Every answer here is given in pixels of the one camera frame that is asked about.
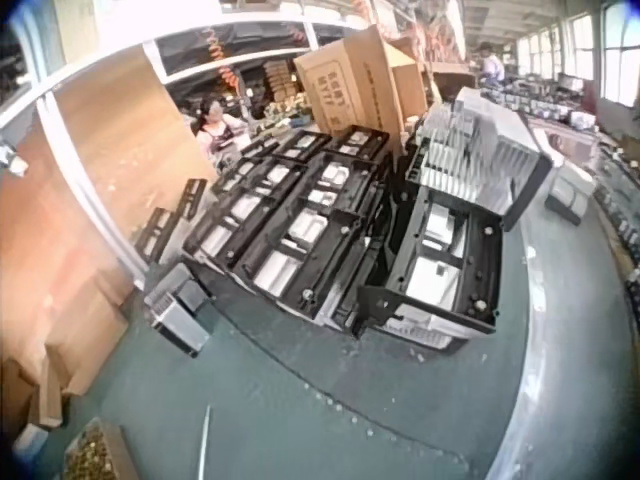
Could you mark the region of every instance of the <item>plywood panel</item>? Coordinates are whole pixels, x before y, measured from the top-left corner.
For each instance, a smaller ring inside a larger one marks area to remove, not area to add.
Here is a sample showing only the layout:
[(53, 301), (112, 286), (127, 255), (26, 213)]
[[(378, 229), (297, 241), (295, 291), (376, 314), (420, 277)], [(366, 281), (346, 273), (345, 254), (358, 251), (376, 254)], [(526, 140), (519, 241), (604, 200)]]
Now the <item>plywood panel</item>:
[(189, 178), (215, 177), (142, 48), (105, 59), (55, 95), (85, 169), (125, 236), (155, 207), (175, 209)]
[(45, 339), (78, 290), (96, 282), (118, 303), (131, 281), (64, 182), (37, 118), (17, 150), (30, 168), (0, 185), (0, 334), (3, 357), (37, 379)]

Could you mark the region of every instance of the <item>person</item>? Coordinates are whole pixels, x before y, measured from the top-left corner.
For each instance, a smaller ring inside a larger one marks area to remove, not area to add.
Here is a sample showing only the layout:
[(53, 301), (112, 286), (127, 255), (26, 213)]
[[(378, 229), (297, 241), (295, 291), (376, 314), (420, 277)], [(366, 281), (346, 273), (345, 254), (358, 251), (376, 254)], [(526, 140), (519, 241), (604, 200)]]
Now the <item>person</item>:
[(493, 47), (489, 42), (480, 44), (480, 56), (482, 57), (482, 74), (487, 85), (499, 86), (504, 82), (504, 65), (493, 53)]
[(248, 137), (246, 122), (224, 113), (217, 101), (207, 99), (202, 102), (196, 140), (207, 159), (217, 163), (219, 157), (217, 153), (232, 143), (238, 149), (243, 148), (247, 143), (245, 137)]

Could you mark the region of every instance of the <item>stack of small boxes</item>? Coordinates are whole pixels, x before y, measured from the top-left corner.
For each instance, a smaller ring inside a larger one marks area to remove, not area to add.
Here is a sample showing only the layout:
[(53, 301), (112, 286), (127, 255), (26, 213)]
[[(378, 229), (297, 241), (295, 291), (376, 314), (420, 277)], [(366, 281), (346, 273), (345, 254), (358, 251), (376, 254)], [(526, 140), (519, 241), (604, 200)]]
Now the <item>stack of small boxes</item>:
[(273, 91), (273, 99), (282, 102), (284, 99), (295, 96), (298, 86), (292, 77), (287, 60), (274, 60), (264, 65), (267, 79)]

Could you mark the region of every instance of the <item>white metal frame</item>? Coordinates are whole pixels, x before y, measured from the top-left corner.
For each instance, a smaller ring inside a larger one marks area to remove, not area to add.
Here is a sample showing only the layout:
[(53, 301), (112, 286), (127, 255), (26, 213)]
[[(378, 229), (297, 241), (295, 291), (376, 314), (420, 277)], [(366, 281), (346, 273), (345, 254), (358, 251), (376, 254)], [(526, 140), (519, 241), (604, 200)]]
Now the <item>white metal frame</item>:
[[(325, 24), (357, 29), (357, 27), (342, 21), (315, 21), (312, 18), (307, 18), (303, 15), (288, 15), (279, 12), (221, 13), (213, 22), (211, 22), (211, 19), (208, 20), (209, 21), (206, 23), (191, 25), (187, 30), (241, 22), (298, 22), (304, 25), (305, 32), (309, 40), (309, 48), (278, 49), (247, 55), (238, 55), (236, 57), (210, 62), (182, 72), (167, 75), (160, 58), (155, 38), (152, 38), (142, 43), (135, 42), (131, 45), (121, 45), (116, 48), (96, 52), (92, 55), (88, 55), (79, 62), (66, 65), (55, 73), (47, 75), (42, 39), (40, 38), (40, 33), (30, 7), (27, 4), (23, 4), (11, 19), (11, 26), (23, 49), (25, 62), (27, 64), (27, 71), (31, 76), (32, 82), (31, 89), (29, 91), (16, 99), (6, 108), (0, 110), (0, 130), (7, 126), (26, 108), (35, 103), (45, 137), (49, 143), (51, 152), (53, 153), (54, 159), (63, 178), (69, 185), (71, 192), (84, 212), (100, 232), (118, 260), (131, 275), (134, 280), (134, 284), (140, 289), (144, 288), (145, 277), (149, 267), (119, 230), (99, 198), (93, 182), (84, 169), (82, 160), (78, 155), (78, 151), (73, 144), (73, 140), (69, 135), (64, 119), (58, 108), (58, 104), (53, 94), (55, 87), (80, 72), (92, 67), (104, 58), (135, 45), (142, 45), (151, 65), (162, 83), (169, 84), (196, 73), (212, 70), (220, 66), (232, 65), (256, 58), (268, 58), (287, 54), (304, 53), (308, 50), (316, 50), (318, 48), (318, 39), (315, 33), (314, 24)], [(185, 31), (185, 29), (183, 28), (176, 31), (164, 32), (163, 36), (182, 31)]]

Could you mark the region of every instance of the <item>woman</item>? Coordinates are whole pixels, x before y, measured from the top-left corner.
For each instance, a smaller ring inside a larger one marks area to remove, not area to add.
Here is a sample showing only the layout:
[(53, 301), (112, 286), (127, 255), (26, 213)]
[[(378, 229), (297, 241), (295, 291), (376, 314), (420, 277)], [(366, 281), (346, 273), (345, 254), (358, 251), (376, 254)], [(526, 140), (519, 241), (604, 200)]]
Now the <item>woman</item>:
[(223, 148), (231, 144), (235, 144), (238, 149), (244, 148), (244, 144), (251, 141), (247, 132), (247, 124), (224, 113), (219, 102), (205, 100), (202, 103), (196, 140), (202, 153), (214, 164), (217, 163), (216, 153)]

